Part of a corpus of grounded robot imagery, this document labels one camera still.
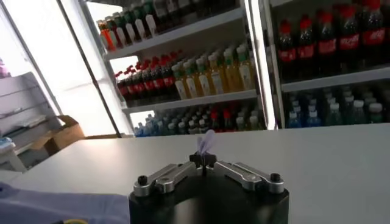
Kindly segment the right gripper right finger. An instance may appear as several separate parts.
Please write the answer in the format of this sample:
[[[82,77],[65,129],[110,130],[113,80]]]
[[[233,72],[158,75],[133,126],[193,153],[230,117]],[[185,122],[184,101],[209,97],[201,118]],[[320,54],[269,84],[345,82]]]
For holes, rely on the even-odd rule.
[[[247,191],[255,191],[260,186],[265,186],[271,194],[281,194],[285,190],[284,180],[278,173],[265,173],[244,163],[228,163],[216,161],[213,164],[216,174],[228,177]]]

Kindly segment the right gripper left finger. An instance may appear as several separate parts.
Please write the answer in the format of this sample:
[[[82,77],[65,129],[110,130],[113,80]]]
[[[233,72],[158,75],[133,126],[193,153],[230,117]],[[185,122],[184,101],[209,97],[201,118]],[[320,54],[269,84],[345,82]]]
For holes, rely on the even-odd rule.
[[[133,185],[133,195],[148,197],[154,191],[161,194],[171,193],[184,179],[197,175],[203,166],[204,157],[193,154],[190,155],[190,160],[186,163],[168,164],[149,176],[141,175]]]

